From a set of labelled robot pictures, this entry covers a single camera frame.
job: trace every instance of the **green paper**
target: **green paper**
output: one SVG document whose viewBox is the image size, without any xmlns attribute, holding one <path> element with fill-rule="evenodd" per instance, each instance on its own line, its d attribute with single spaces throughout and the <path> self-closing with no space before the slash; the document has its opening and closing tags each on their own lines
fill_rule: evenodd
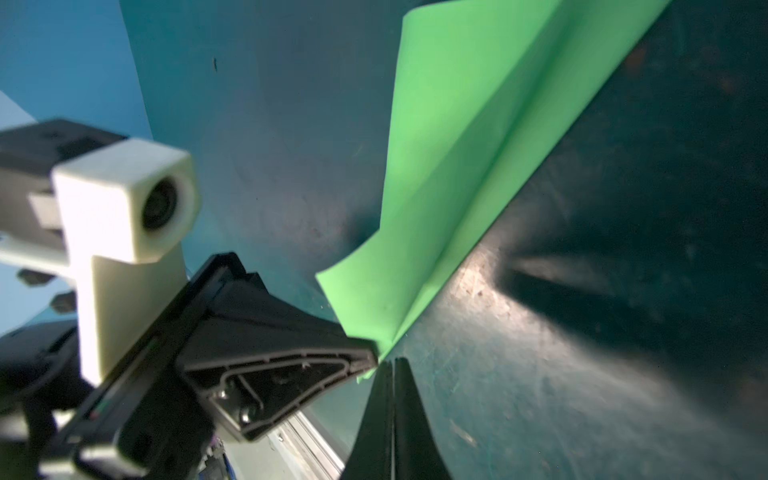
<svg viewBox="0 0 768 480">
<path fill-rule="evenodd" d="M 381 227 L 317 279 L 383 358 L 668 0 L 458 0 L 403 19 Z"/>
</svg>

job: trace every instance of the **camera lens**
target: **camera lens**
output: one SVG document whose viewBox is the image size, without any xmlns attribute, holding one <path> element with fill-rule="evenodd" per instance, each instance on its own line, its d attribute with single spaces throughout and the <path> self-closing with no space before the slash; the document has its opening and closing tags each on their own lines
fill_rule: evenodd
<svg viewBox="0 0 768 480">
<path fill-rule="evenodd" d="M 162 228 L 174 215 L 178 193 L 174 183 L 168 178 L 160 180 L 154 186 L 144 204 L 141 223 L 144 229 L 152 231 Z"/>
</svg>

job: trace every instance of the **screw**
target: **screw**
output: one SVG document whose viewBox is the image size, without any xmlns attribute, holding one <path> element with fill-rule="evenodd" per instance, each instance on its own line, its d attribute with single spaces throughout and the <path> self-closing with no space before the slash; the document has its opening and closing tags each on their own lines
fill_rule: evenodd
<svg viewBox="0 0 768 480">
<path fill-rule="evenodd" d="M 256 406 L 253 406 L 253 405 L 244 406 L 240 410 L 240 421 L 242 423 L 251 423 L 254 420 L 256 420 L 256 414 L 257 414 Z"/>
</svg>

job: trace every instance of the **black plastic bracket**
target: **black plastic bracket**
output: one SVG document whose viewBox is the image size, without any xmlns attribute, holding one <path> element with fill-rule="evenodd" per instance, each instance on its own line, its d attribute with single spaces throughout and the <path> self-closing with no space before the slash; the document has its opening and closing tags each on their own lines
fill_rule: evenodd
<svg viewBox="0 0 768 480">
<path fill-rule="evenodd" d="M 214 422 L 254 440 L 375 366 L 370 341 L 271 296 L 234 253 L 216 255 L 51 440 L 41 471 L 181 480 Z"/>
</svg>

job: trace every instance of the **scratch on surface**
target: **scratch on surface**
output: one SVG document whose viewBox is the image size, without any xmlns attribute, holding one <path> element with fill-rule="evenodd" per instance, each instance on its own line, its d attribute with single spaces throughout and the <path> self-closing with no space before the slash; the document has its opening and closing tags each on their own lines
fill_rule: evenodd
<svg viewBox="0 0 768 480">
<path fill-rule="evenodd" d="M 462 437 L 462 439 L 467 442 L 469 445 L 472 445 L 473 447 L 478 447 L 477 440 L 472 437 L 472 435 L 469 435 L 467 432 L 465 432 L 461 427 L 456 425 L 453 420 L 451 420 L 451 430 L 458 436 Z"/>
</svg>

